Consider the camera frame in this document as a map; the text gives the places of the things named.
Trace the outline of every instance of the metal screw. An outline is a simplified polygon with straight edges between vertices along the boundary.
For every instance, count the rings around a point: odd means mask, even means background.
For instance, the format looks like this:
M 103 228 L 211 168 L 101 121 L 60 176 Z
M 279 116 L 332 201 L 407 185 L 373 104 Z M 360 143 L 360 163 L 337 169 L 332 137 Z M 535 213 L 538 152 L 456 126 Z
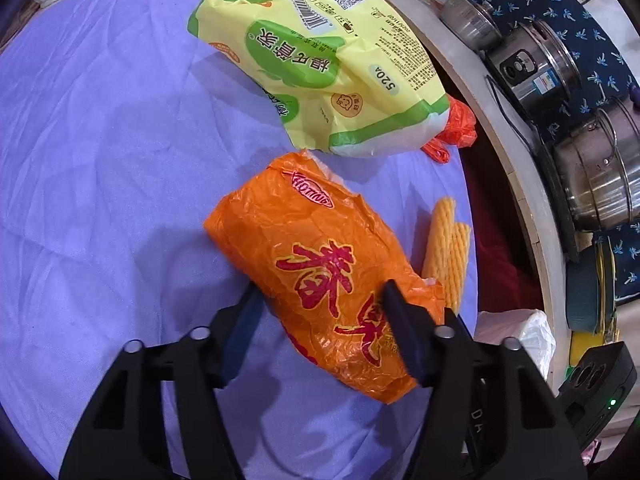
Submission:
M 514 337 L 506 337 L 502 342 L 505 348 L 509 350 L 520 350 L 522 348 L 522 344 Z
M 131 341 L 127 341 L 126 345 L 124 345 L 123 350 L 127 354 L 135 354 L 136 352 L 140 352 L 142 350 L 142 341 L 140 339 L 132 339 Z
M 200 339 L 206 339 L 211 334 L 211 330 L 209 330 L 206 326 L 197 326 L 193 330 L 191 330 L 190 336 L 191 339 L 195 339 L 199 341 Z
M 440 339 L 452 339 L 453 336 L 456 335 L 456 331 L 450 326 L 440 325 L 439 327 L 436 327 L 434 334 Z

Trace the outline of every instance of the orange snack package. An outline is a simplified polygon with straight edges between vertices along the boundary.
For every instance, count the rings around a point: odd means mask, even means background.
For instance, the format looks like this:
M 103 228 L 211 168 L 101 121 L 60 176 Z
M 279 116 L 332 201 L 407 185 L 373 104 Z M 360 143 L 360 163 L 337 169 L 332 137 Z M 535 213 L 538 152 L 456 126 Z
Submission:
M 275 159 L 225 196 L 204 227 L 273 300 L 296 349 L 357 390 L 391 403 L 415 386 L 380 308 L 386 280 L 444 322 L 444 290 L 427 285 L 391 229 L 306 150 Z

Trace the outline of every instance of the red chinese characters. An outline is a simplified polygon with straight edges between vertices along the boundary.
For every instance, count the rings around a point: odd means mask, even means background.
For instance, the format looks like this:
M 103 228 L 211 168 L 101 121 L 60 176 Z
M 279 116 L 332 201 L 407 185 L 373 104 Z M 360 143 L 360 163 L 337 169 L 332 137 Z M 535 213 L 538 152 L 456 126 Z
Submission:
M 276 267 L 292 272 L 304 271 L 294 286 L 302 308 L 311 310 L 328 295 L 329 312 L 334 318 L 340 316 L 338 287 L 347 294 L 353 290 L 351 266 L 356 262 L 353 247 L 340 246 L 334 240 L 329 240 L 329 244 L 321 246 L 320 251 L 294 244 L 292 252 L 291 256 L 278 258 Z
M 374 343 L 379 343 L 386 326 L 385 315 L 380 311 L 372 294 L 358 313 L 358 325 L 335 326 L 334 332 L 343 335 L 361 335 L 360 350 L 364 358 L 374 366 L 380 366 L 380 352 Z

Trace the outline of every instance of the purple fabric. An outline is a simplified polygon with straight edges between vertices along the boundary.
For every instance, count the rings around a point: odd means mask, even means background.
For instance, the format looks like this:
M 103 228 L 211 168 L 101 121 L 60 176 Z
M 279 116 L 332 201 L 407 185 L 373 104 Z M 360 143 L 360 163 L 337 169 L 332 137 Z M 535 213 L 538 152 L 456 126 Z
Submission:
M 0 403 L 58 474 L 75 424 L 129 339 L 172 342 L 246 278 L 202 229 L 226 193 L 292 150 L 273 105 L 190 36 L 199 0 L 62 0 L 0 56 Z M 460 158 L 321 154 L 419 268 L 443 195 L 471 222 Z M 462 316 L 476 322 L 472 254 Z M 219 393 L 247 478 L 394 478 L 428 392 L 391 406 L 343 386 L 262 317 Z M 171 395 L 174 469 L 186 475 Z

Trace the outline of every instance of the stainless steel pot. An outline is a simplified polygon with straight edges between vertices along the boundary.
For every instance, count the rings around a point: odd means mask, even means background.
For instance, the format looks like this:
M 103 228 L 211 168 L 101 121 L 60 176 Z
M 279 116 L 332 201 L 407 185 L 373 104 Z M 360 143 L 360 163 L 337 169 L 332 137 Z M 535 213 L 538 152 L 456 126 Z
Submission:
M 486 63 L 525 115 L 534 118 L 567 100 L 582 85 L 564 43 L 545 22 L 521 24 L 487 54 Z
M 640 214 L 640 113 L 617 98 L 554 153 L 576 227 L 609 229 Z
M 440 19 L 471 50 L 490 50 L 502 42 L 502 34 L 490 14 L 490 6 L 471 0 L 447 0 Z

